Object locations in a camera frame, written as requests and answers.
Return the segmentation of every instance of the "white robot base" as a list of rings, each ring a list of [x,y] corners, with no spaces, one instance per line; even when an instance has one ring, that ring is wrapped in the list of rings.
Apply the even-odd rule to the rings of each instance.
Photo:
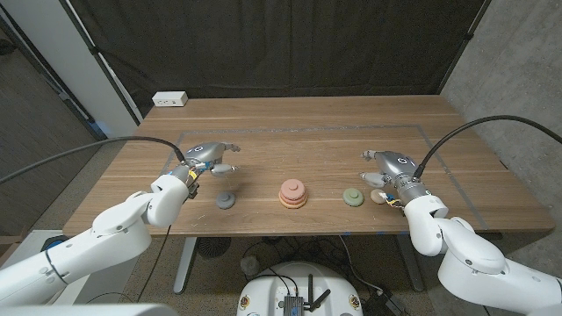
[[[333,270],[312,262],[283,262],[271,269],[280,276],[292,278],[299,295],[296,296],[297,289],[290,279],[283,278],[287,289],[280,277],[266,269],[244,287],[238,301],[238,316],[363,316],[357,291]],[[309,275],[313,276],[312,288]]]

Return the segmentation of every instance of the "table leg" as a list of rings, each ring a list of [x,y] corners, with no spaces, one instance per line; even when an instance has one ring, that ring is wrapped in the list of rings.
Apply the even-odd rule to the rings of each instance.
[[[412,288],[414,288],[414,291],[423,291],[425,286],[423,285],[422,273],[415,259],[415,250],[410,240],[410,235],[396,235],[396,241],[398,242],[398,248],[402,254],[402,259],[404,259],[404,263],[406,264],[407,273],[412,282]]]
[[[196,249],[197,237],[185,238],[184,250],[177,267],[176,281],[174,281],[174,293],[176,294],[182,294],[185,291],[185,285],[191,272],[191,265],[195,259]]]

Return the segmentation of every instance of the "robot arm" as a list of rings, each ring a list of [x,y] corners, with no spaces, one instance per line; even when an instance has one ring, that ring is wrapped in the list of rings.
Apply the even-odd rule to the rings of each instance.
[[[506,259],[464,219],[446,219],[449,209],[414,178],[411,158],[373,150],[362,157],[375,159],[381,172],[362,173],[361,178],[370,185],[391,184],[398,192],[415,249],[428,256],[445,253],[438,276],[452,294],[524,314],[550,311],[553,306],[558,307],[553,315],[562,311],[562,280]]]
[[[44,303],[67,284],[144,252],[151,241],[146,224],[171,225],[182,204],[197,195],[197,179],[205,170],[197,166],[206,165],[213,172],[216,162],[222,162],[225,149],[240,150],[233,144],[206,145],[209,146],[190,149],[188,153],[199,147],[208,150],[197,150],[201,155],[192,155],[160,176],[151,184],[152,192],[134,193],[125,202],[99,214],[91,229],[0,270],[0,306]]]

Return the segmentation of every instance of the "power strip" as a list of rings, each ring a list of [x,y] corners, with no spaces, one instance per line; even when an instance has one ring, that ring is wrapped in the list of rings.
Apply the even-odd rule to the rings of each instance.
[[[187,94],[185,91],[158,91],[152,101],[156,106],[184,106]]]

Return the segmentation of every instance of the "wooden tabletop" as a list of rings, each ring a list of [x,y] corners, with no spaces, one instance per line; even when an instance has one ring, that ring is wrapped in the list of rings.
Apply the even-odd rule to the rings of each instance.
[[[391,150],[420,162],[463,119],[439,96],[283,97],[192,99],[182,108],[154,108],[137,135],[176,143],[183,151],[202,142],[227,141],[241,147],[225,152],[224,163],[240,169],[226,178],[204,173],[170,233],[190,236],[317,235],[403,233],[399,209],[376,205],[371,187],[358,176],[378,171],[359,155]],[[128,142],[63,228],[67,235],[91,227],[103,210],[131,193],[148,190],[177,164],[169,148]],[[308,201],[289,210],[278,201],[283,181],[297,178]],[[449,207],[449,216],[468,220],[479,231],[548,231],[554,221],[474,131],[449,140],[429,162],[423,182]],[[347,206],[343,191],[363,192],[364,203]],[[215,198],[236,195],[221,210]],[[150,227],[155,235],[166,228]]]

